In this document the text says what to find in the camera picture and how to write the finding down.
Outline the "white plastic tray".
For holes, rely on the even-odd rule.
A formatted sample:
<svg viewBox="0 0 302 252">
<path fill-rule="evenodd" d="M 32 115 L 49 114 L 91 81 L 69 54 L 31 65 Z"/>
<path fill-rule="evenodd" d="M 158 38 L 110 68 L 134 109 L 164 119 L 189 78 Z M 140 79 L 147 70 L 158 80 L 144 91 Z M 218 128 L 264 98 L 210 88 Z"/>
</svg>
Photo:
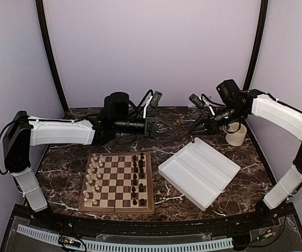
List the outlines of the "white plastic tray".
<svg viewBox="0 0 302 252">
<path fill-rule="evenodd" d="M 200 138 L 194 138 L 158 166 L 158 173 L 205 211 L 224 191 L 240 166 Z"/>
</svg>

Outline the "wooden chess board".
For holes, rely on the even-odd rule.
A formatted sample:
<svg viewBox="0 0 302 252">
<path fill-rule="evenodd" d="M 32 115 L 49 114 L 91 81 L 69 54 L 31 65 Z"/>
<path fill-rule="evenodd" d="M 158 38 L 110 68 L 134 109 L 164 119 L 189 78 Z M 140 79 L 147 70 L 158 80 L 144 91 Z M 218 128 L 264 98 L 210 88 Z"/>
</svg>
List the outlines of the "wooden chess board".
<svg viewBox="0 0 302 252">
<path fill-rule="evenodd" d="M 153 191 L 153 176 L 152 176 L 152 162 L 151 154 L 145 154 L 145 172 L 146 172 L 146 193 L 147 206 L 136 207 L 132 204 L 131 199 L 131 175 L 133 155 L 139 155 L 137 152 L 133 153 L 95 153 L 104 157 L 104 192 L 107 193 L 106 207 L 84 207 L 82 206 L 82 185 L 80 201 L 78 209 L 84 213 L 95 214 L 153 214 L 154 207 L 154 191 Z"/>
</svg>

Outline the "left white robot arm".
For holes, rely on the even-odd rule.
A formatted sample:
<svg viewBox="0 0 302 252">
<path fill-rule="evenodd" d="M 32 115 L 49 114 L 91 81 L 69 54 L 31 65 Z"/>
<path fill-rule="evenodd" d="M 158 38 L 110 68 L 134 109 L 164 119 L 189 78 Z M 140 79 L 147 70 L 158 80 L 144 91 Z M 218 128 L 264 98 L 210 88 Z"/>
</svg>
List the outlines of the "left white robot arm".
<svg viewBox="0 0 302 252">
<path fill-rule="evenodd" d="M 82 119 L 44 119 L 31 117 L 26 111 L 18 111 L 11 122 L 0 132 L 0 148 L 3 149 L 5 171 L 19 186 L 36 219 L 46 229 L 57 225 L 57 217 L 51 213 L 49 203 L 31 169 L 29 149 L 47 144 L 105 145 L 118 133 L 157 138 L 176 131 L 176 126 L 163 118 L 148 115 L 161 98 L 156 91 L 144 106 L 134 106 L 124 92 L 114 92 L 104 98 L 99 114 Z"/>
</svg>

